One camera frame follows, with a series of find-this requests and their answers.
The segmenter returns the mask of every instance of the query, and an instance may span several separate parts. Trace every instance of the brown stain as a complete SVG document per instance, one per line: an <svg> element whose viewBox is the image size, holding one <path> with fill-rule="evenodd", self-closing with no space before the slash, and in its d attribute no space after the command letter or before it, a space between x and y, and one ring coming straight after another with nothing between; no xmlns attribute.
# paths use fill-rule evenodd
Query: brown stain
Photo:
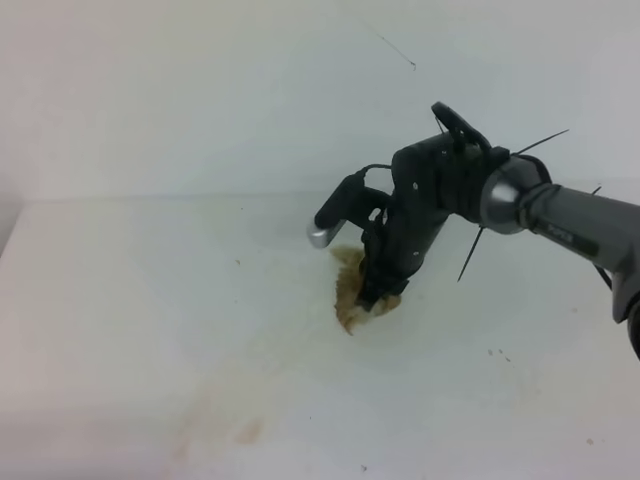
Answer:
<svg viewBox="0 0 640 480"><path fill-rule="evenodd" d="M240 445L252 445L258 441L263 429L264 422L262 419L254 418L240 430L240 433L236 435L235 441Z"/></svg>
<svg viewBox="0 0 640 480"><path fill-rule="evenodd" d="M356 299L362 288L363 278L359 267L364 259L364 250L342 246L332 249L331 254L342 265L336 281L336 316L349 335L353 335L351 331L356 325L384 315L400 305L402 299L399 295L388 295L378 300L370 312L356 306Z"/></svg>

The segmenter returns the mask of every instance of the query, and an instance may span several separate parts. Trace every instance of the white wall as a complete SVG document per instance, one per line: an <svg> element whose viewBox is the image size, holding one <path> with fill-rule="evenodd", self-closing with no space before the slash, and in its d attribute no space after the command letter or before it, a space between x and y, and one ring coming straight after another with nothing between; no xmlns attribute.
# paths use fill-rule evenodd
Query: white wall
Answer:
<svg viewBox="0 0 640 480"><path fill-rule="evenodd" d="M30 200L327 191L433 134L436 100L508 147L571 128L538 150L556 178L638 177L639 15L633 0L4 0L0 178Z"/></svg>

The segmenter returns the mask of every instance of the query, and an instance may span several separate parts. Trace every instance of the crumpled brown paper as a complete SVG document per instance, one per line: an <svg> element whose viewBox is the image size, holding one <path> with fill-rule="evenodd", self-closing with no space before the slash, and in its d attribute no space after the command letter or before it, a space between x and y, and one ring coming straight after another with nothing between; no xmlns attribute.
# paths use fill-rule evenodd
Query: crumpled brown paper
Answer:
<svg viewBox="0 0 640 480"><path fill-rule="evenodd" d="M353 335L351 331L356 325L384 315L400 305L399 295L386 295L376 302L370 312L357 306L355 302L363 281L359 267L364 258L364 250L340 246L333 248L331 254L341 264L336 281L336 316L349 335Z"/></svg>

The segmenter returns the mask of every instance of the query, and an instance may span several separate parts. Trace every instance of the white table surface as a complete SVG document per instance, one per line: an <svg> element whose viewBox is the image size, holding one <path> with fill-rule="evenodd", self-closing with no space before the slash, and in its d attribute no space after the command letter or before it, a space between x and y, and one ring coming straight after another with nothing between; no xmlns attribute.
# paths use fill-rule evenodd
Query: white table surface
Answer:
<svg viewBox="0 0 640 480"><path fill-rule="evenodd" d="M347 336L322 196L23 211L0 259L0 477L636 479L640 363L593 268L452 219ZM357 239L355 229L338 242Z"/></svg>

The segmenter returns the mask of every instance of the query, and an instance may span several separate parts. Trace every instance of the cable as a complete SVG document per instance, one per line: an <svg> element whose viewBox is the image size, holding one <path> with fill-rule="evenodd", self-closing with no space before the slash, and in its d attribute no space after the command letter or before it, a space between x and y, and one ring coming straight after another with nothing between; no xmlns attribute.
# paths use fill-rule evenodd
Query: cable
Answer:
<svg viewBox="0 0 640 480"><path fill-rule="evenodd" d="M372 163L371 165L367 165L366 167L361 168L358 171L358 175L362 175L363 177L367 174L367 172L373 168L381 168L384 170L391 170L391 165L384 165L382 163Z"/></svg>
<svg viewBox="0 0 640 480"><path fill-rule="evenodd" d="M607 275L607 272L604 270L604 268L599 267L595 264L593 266L596 267L596 270L600 274L600 277L602 277L602 280L604 280L604 283L607 284L607 287L609 287L609 290L613 290L613 282L611 281L611 277Z"/></svg>

